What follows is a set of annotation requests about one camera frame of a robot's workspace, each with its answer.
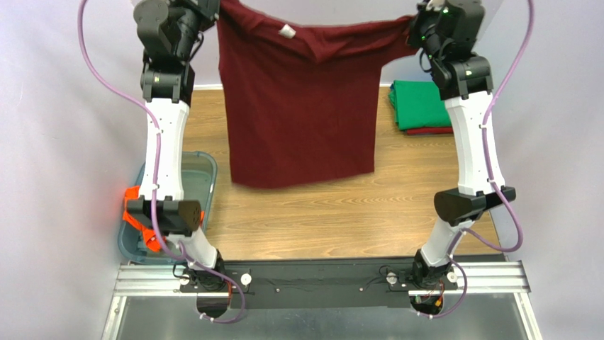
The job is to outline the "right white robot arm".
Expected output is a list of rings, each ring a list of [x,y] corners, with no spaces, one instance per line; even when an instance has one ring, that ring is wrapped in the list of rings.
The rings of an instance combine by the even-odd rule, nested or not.
[[[410,277],[427,288],[446,276],[463,232],[487,211],[516,198],[498,166],[487,108],[493,100],[491,64],[474,52],[485,16],[480,1],[420,1],[408,44],[426,55],[427,70],[452,123],[459,179],[435,194],[435,226],[416,252]]]

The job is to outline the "maroon t shirt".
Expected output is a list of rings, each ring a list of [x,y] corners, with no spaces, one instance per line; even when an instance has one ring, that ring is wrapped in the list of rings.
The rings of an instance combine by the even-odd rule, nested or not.
[[[232,182],[275,189],[372,173],[382,69],[416,54],[412,20],[298,25],[223,1],[218,68]]]

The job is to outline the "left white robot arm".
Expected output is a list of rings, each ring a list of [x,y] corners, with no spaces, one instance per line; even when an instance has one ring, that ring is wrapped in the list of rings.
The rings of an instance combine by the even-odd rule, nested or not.
[[[184,264],[182,285],[208,292],[228,285],[223,260],[202,229],[205,210],[184,195],[181,168],[195,78],[191,60],[219,10],[219,1],[141,1],[134,8],[143,46],[147,149],[138,193],[125,202],[127,221],[145,246]]]

